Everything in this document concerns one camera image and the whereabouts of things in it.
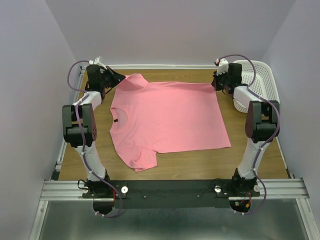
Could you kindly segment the white perforated plastic basket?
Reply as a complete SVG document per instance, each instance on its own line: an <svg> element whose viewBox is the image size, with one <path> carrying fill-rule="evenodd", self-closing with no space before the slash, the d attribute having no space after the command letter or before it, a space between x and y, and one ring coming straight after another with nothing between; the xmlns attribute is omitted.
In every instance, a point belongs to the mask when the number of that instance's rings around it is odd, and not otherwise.
<svg viewBox="0 0 320 240"><path fill-rule="evenodd" d="M246 113L249 101L256 101L258 98L248 93L247 86L256 95L263 97L269 101L279 101L279 95L273 72L271 68L264 62L247 60L236 60L237 64L242 65L242 84L235 88L233 94L234 107L241 113Z"/></svg>

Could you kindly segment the pink t shirt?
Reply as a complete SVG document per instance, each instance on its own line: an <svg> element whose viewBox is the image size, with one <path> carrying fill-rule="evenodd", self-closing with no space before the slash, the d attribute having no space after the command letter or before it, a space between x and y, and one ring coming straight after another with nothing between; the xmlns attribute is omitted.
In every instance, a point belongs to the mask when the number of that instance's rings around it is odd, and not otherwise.
<svg viewBox="0 0 320 240"><path fill-rule="evenodd" d="M136 172L157 166L157 154L231 146L215 89L210 83L148 82L125 77L110 106L111 139Z"/></svg>

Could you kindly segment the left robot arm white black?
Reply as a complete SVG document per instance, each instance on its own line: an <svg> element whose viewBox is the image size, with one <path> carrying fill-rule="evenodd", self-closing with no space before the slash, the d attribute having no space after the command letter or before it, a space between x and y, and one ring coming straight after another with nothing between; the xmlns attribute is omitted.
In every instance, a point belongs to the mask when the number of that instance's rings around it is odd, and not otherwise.
<svg viewBox="0 0 320 240"><path fill-rule="evenodd" d="M84 164L87 179L84 186L80 187L83 194L89 198L120 198L98 154L94 111L125 76L97 61L88 62L86 73L88 80L84 89L71 87L72 90L82 92L82 97L62 107L63 138L76 150Z"/></svg>

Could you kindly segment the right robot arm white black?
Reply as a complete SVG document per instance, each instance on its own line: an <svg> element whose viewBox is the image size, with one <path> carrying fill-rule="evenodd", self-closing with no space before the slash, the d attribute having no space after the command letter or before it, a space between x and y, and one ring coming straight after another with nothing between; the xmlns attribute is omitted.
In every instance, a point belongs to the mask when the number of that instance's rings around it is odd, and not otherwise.
<svg viewBox="0 0 320 240"><path fill-rule="evenodd" d="M245 134L247 144L241 163L231 179L214 181L218 198L244 197L248 193L259 195L257 189L258 168L270 142L279 134L280 104L254 93L242 82L242 65L229 63L226 59L215 62L218 67L213 74L212 86L216 91L226 92L246 109Z"/></svg>

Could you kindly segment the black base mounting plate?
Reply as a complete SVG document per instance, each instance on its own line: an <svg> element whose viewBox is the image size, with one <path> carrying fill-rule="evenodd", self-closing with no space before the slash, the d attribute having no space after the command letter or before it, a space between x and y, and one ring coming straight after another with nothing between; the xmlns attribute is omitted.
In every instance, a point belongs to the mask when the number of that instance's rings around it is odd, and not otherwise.
<svg viewBox="0 0 320 240"><path fill-rule="evenodd" d="M117 214L129 209L232 208L247 213L259 197L257 180L79 180L82 198L94 211Z"/></svg>

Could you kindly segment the aluminium front rail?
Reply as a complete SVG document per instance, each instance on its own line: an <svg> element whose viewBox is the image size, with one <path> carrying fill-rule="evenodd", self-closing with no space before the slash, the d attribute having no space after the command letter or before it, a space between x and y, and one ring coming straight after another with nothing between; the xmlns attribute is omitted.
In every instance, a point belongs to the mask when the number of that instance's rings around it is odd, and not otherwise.
<svg viewBox="0 0 320 240"><path fill-rule="evenodd" d="M264 179L266 198L308 199L309 193L302 178ZM76 181L47 180L43 183L41 201L84 201Z"/></svg>

